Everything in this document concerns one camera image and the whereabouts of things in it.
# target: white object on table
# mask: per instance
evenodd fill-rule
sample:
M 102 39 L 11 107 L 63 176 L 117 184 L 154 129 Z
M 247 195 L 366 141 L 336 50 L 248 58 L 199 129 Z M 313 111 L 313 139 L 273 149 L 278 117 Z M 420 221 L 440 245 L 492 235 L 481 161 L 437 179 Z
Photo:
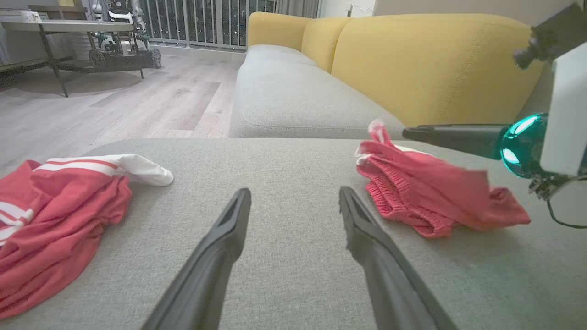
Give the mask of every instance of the white object on table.
M 41 23 L 41 16 L 38 12 L 26 11 L 21 12 L 21 19 L 23 23 Z

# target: gray sofa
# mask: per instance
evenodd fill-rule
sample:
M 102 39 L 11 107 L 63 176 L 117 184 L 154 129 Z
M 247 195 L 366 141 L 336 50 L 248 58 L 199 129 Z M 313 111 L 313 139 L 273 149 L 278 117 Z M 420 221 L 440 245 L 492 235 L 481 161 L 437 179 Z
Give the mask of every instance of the gray sofa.
M 304 54 L 254 45 L 238 71 L 230 137 L 366 139 L 374 119 L 402 139 L 399 120 Z
M 140 329 L 233 193 L 248 187 L 247 238 L 228 283 L 220 329 L 375 329 L 362 268 L 345 250 L 340 186 L 370 208 L 355 170 L 358 140 L 144 139 L 90 155 L 138 153 L 171 170 L 167 187 L 132 184 L 123 221 L 106 228 L 85 271 L 2 330 Z M 554 223 L 527 180 L 498 161 L 418 142 L 403 146 L 488 169 L 511 188 L 530 225 L 486 233 L 457 228 L 427 240 L 377 217 L 460 330 L 587 328 L 585 233 Z

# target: yellow sofa back cushion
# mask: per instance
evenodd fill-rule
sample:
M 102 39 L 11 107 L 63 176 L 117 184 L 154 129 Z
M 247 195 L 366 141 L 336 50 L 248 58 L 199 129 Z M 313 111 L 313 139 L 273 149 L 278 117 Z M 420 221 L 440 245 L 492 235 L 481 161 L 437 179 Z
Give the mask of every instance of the yellow sofa back cushion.
M 408 126 L 511 123 L 542 69 L 514 65 L 512 53 L 529 35 L 526 25 L 495 15 L 357 18 L 340 33 L 332 75 Z
M 303 32 L 311 18 L 254 12 L 248 20 L 247 44 L 277 45 L 302 50 Z
M 319 68 L 330 73 L 338 37 L 351 19 L 330 17 L 308 22 L 303 32 L 302 53 L 316 62 Z

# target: metal table leg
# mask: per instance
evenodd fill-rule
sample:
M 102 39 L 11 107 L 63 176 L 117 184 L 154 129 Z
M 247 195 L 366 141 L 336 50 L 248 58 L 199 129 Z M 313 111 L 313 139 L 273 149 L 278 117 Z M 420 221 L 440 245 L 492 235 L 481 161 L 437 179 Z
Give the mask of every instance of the metal table leg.
M 91 32 L 86 32 L 87 33 L 87 38 L 90 40 L 90 45 L 92 46 L 92 49 L 96 49 L 96 44 L 94 43 L 94 37 L 92 36 Z
M 55 62 L 55 58 L 53 57 L 53 53 L 51 52 L 51 47 L 49 46 L 49 42 L 47 41 L 47 36 L 45 35 L 45 30 L 43 29 L 43 25 L 39 24 L 39 33 L 41 35 L 41 40 L 43 40 L 43 45 L 45 46 L 45 52 L 47 53 L 47 57 L 49 58 L 49 66 L 53 69 L 55 76 L 59 80 L 61 84 L 61 89 L 63 89 L 63 93 L 65 97 L 69 97 L 67 90 L 65 89 L 65 85 L 63 84 L 63 80 L 61 80 L 61 74 L 59 73 L 59 68 L 57 67 L 57 63 Z
M 134 39 L 134 45 L 137 48 L 137 65 L 139 66 L 139 70 L 141 70 L 141 79 L 144 79 L 143 76 L 143 64 L 140 62 L 140 57 L 139 57 L 139 44 L 137 43 L 137 35 L 135 34 L 135 32 L 131 32 L 133 34 L 133 39 Z

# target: clothing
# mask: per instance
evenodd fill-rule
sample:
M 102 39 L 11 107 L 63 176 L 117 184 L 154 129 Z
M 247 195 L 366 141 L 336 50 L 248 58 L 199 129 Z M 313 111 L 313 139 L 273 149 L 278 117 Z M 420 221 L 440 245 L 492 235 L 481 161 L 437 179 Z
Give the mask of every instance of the clothing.
M 28 160 L 0 179 L 0 319 L 81 274 L 104 227 L 124 216 L 130 177 L 155 186 L 173 181 L 171 172 L 135 154 Z
M 357 171 L 386 219 L 412 226 L 427 238 L 450 236 L 452 227 L 475 230 L 528 224 L 530 218 L 507 188 L 490 189 L 486 171 L 462 169 L 432 155 L 401 151 L 385 127 L 369 126 Z

